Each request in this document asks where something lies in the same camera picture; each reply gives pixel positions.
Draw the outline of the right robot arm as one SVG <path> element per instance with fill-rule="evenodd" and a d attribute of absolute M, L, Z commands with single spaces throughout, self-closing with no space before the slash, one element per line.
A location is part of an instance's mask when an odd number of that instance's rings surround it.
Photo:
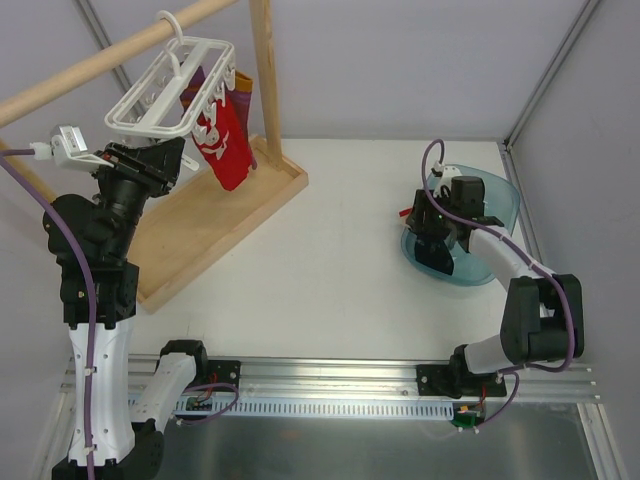
<path fill-rule="evenodd" d="M 566 369 L 584 351 L 582 287 L 573 274 L 557 274 L 518 247 L 504 223 L 484 209 L 485 184 L 457 175 L 443 194 L 422 187 L 405 225 L 413 236 L 409 257 L 445 278 L 453 277 L 453 249 L 481 260 L 506 291 L 497 334 L 457 346 L 445 364 L 416 369 L 424 396 L 488 394 L 503 397 L 497 380 L 529 367 Z"/>

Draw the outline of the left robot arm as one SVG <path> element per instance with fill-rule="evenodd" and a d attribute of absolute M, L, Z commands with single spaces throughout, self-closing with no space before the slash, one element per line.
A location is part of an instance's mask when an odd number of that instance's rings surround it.
<path fill-rule="evenodd" d="M 139 148 L 111 142 L 97 154 L 96 198 L 65 194 L 45 210 L 76 367 L 74 433 L 54 479 L 155 478 L 179 397 L 209 380 L 203 342 L 171 340 L 138 404 L 128 402 L 139 281 L 128 252 L 146 202 L 177 183 L 184 146 L 182 137 Z"/>

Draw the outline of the white plastic clip hanger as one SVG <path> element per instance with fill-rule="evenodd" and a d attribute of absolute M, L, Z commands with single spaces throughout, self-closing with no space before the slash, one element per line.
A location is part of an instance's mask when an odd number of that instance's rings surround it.
<path fill-rule="evenodd" d="M 172 37 L 140 78 L 105 115 L 104 123 L 125 137 L 155 140 L 193 133 L 199 116 L 216 119 L 216 101 L 235 89 L 235 47 L 224 40 L 186 36 L 175 16 L 156 14 L 171 26 Z M 202 66 L 205 82 L 186 113 L 179 96 Z"/>

